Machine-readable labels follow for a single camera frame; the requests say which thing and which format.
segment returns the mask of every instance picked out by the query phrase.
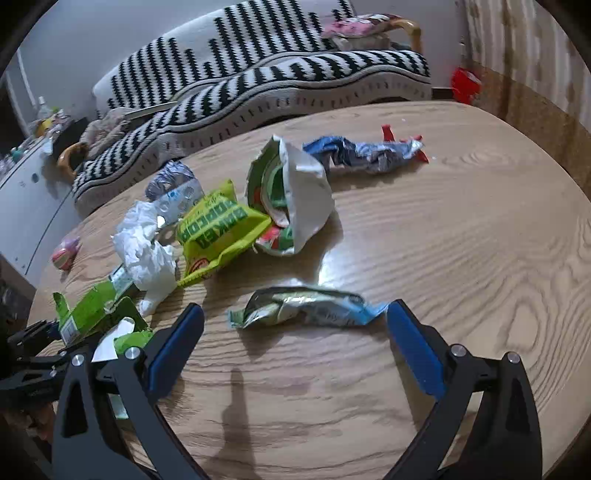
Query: white tissue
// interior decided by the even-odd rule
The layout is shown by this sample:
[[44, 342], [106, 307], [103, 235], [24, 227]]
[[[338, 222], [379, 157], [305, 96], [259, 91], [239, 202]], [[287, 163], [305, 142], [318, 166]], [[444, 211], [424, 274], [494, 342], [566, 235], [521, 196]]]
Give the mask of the white tissue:
[[158, 241], [152, 243], [157, 230], [157, 216], [152, 203], [136, 201], [113, 236], [115, 251], [135, 286], [146, 292], [139, 303], [142, 316], [153, 314], [158, 304], [177, 287], [173, 247], [163, 247]]

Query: wood grain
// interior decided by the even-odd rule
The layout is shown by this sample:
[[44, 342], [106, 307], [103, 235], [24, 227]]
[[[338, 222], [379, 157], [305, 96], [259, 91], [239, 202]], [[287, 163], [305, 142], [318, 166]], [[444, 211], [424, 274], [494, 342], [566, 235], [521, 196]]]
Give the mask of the wood grain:
[[[161, 409], [214, 479], [381, 478], [431, 407], [382, 321], [351, 330], [231, 330], [226, 309], [274, 284], [402, 298], [448, 343], [492, 358], [519, 352], [540, 414], [544, 471], [589, 416], [591, 206], [560, 166], [509, 125], [450, 102], [381, 104], [266, 127], [186, 163], [206, 191], [229, 177], [243, 192], [251, 160], [273, 133], [295, 145], [322, 134], [378, 141], [384, 123], [397, 138], [422, 134], [431, 163], [386, 176], [332, 175], [335, 212], [300, 254], [246, 252], [217, 277], [177, 289], [151, 319], [168, 326], [190, 301], [206, 312], [205, 334]], [[54, 316], [53, 291], [74, 303], [117, 265], [109, 235], [144, 198], [146, 183], [80, 225], [72, 271], [60, 277], [46, 268], [31, 322]], [[473, 413], [450, 459], [471, 420]]]

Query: plastic bag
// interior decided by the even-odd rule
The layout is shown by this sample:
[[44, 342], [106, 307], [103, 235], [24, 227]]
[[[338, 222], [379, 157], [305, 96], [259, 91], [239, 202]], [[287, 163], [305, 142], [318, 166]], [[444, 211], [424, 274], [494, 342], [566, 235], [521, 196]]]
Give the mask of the plastic bag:
[[145, 191], [146, 197], [154, 201], [194, 178], [191, 169], [183, 162], [171, 160], [150, 180]]
[[78, 250], [80, 250], [80, 237], [65, 236], [53, 251], [51, 261], [58, 270], [68, 271], [72, 268]]
[[231, 180], [205, 195], [177, 225], [187, 267], [178, 282], [186, 287], [227, 264], [249, 248], [271, 225], [271, 219], [236, 201]]

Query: crumpled wrapper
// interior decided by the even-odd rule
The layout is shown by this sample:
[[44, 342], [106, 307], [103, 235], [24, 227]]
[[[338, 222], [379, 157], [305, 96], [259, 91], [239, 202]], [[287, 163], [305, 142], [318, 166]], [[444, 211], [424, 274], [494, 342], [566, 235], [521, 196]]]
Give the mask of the crumpled wrapper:
[[302, 148], [321, 162], [327, 172], [332, 160], [335, 166], [386, 173], [409, 163], [422, 147], [423, 143], [415, 138], [398, 142], [353, 143], [345, 137], [331, 136], [320, 137]]
[[153, 202], [170, 190], [194, 178], [195, 175], [191, 169], [183, 162], [171, 160], [150, 180], [145, 191], [146, 197]]
[[335, 209], [323, 166], [276, 135], [251, 164], [246, 198], [273, 220], [255, 245], [276, 257], [298, 253]]
[[361, 295], [321, 287], [270, 287], [255, 291], [242, 310], [228, 311], [230, 325], [279, 325], [302, 316], [308, 325], [363, 326], [378, 317], [388, 306], [372, 306]]

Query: plastic bottle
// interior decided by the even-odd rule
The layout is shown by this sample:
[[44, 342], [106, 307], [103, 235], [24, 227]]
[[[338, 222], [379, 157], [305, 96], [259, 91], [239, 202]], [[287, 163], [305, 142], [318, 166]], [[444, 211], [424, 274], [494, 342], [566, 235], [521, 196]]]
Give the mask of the plastic bottle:
[[53, 112], [51, 108], [49, 108], [43, 97], [39, 97], [39, 110], [37, 111], [37, 119], [38, 120], [45, 120], [46, 118], [51, 117]]

